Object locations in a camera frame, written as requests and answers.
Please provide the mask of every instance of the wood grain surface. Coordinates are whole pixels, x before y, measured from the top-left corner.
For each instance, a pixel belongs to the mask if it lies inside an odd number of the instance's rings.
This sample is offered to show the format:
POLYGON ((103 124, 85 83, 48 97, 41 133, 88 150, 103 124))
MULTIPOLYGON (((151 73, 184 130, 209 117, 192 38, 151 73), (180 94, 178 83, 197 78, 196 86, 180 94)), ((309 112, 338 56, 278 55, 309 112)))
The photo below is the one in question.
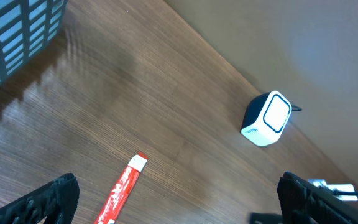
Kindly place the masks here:
POLYGON ((280 213, 285 171, 350 180, 292 124, 240 135, 260 94, 162 0, 70 0, 56 39, 0 87, 0 207, 67 172, 93 223, 129 159, 150 158, 118 223, 280 213))

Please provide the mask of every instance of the white wall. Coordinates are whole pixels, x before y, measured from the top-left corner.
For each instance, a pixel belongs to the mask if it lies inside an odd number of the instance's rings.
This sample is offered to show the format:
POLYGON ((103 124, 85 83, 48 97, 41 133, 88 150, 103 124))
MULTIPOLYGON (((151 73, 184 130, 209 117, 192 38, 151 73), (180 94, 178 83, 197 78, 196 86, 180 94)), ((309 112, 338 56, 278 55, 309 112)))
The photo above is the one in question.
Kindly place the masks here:
POLYGON ((358 0, 167 2, 358 183, 358 0))

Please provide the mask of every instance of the red and white wrapper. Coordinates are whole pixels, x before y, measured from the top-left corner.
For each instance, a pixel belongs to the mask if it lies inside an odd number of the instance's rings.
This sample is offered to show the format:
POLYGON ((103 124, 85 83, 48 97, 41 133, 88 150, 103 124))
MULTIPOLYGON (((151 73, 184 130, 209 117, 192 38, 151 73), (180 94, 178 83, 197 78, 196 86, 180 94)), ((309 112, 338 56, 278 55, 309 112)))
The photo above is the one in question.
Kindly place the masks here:
POLYGON ((145 154, 140 152, 129 161, 94 224, 113 224, 117 220, 119 212, 148 159, 145 154))

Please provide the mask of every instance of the plastic basket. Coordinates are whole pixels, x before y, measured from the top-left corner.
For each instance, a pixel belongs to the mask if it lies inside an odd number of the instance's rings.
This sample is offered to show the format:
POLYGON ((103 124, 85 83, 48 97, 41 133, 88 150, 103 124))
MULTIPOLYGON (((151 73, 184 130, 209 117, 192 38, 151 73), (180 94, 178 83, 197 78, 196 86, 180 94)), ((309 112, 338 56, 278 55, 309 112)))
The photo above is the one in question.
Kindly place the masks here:
POLYGON ((0 0, 0 84, 56 36, 67 0, 0 0))

